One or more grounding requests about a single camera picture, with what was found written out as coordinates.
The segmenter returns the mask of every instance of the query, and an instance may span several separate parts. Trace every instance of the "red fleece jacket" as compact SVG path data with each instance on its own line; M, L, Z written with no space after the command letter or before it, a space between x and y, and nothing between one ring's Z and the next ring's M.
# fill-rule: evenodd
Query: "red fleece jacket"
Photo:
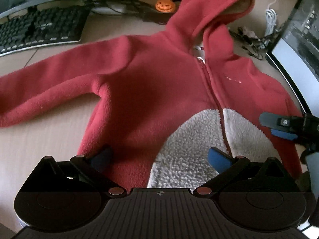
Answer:
M237 1L183 0L165 31L85 44L1 77L0 126L95 93L101 99L78 154L93 155L110 144L115 156L106 175L129 189L146 186L157 153L182 123L215 109L224 124L222 110L228 108L262 130L297 177L301 168L294 144L272 136L258 117L262 112L300 113L276 80L233 53L226 24L254 5L251 0L243 13L222 14ZM203 29L205 64L192 53Z

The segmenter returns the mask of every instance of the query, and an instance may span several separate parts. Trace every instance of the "jack-o'-lantern decoration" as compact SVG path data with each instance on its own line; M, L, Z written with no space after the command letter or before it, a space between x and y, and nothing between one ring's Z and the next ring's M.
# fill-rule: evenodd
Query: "jack-o'-lantern decoration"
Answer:
M176 5L172 0L157 0L155 8L159 12L172 13L175 11Z

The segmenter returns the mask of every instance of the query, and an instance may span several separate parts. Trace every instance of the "sleeve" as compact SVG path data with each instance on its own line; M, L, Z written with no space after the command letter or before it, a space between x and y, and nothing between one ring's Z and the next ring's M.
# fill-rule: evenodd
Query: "sleeve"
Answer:
M82 94L105 96L107 78L128 66L133 49L131 37L121 36L78 46L0 77L0 127L29 120Z

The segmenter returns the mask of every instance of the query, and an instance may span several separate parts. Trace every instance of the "coiled white cable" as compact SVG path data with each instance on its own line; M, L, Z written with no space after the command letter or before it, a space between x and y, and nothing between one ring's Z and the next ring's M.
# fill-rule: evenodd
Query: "coiled white cable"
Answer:
M274 0L272 3L270 3L267 7L266 10L266 31L265 31L265 36L271 35L274 33L274 29L276 26L276 21L277 21L277 14L276 12L270 8L273 4L275 4L277 0Z

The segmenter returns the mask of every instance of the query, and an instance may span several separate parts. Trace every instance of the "black keyboard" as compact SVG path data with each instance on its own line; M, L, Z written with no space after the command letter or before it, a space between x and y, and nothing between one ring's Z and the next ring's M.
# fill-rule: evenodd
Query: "black keyboard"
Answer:
M15 17L0 25L0 56L35 47L81 40L90 9L50 8Z

